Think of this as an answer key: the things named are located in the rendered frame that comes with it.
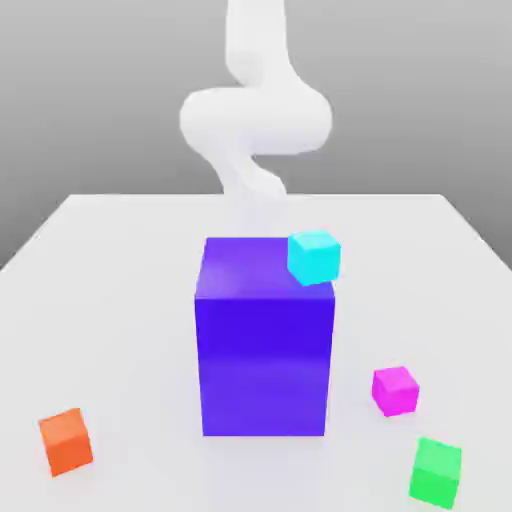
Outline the small magenta cube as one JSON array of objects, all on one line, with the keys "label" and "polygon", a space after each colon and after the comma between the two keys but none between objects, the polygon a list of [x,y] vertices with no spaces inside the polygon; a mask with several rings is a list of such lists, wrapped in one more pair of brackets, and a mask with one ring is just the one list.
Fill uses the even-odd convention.
[{"label": "small magenta cube", "polygon": [[414,412],[419,390],[419,384],[404,366],[374,371],[372,398],[385,417]]}]

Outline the small orange cube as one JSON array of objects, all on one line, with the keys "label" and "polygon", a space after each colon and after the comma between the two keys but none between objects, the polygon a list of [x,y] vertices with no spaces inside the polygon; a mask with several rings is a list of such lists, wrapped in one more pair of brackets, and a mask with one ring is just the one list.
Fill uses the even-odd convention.
[{"label": "small orange cube", "polygon": [[88,430],[79,408],[42,419],[38,424],[53,477],[93,461]]}]

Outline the small cyan cube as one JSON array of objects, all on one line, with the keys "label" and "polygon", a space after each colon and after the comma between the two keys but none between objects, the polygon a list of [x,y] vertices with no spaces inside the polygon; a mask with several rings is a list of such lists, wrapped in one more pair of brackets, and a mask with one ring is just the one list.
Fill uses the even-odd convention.
[{"label": "small cyan cube", "polygon": [[341,244],[327,231],[291,234],[287,244],[287,268],[302,286],[338,279]]}]

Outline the large purple box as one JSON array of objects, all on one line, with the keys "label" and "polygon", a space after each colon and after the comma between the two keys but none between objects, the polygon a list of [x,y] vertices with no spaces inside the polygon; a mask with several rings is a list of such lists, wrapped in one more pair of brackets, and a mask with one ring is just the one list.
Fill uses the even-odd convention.
[{"label": "large purple box", "polygon": [[194,308],[204,435],[324,434],[335,293],[289,272],[286,239],[207,238]]}]

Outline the small green cube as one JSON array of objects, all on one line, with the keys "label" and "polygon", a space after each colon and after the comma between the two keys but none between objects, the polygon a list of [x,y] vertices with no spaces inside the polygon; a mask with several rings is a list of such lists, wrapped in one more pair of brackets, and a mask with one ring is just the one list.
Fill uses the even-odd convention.
[{"label": "small green cube", "polygon": [[451,510],[458,491],[462,449],[427,437],[418,439],[409,496]]}]

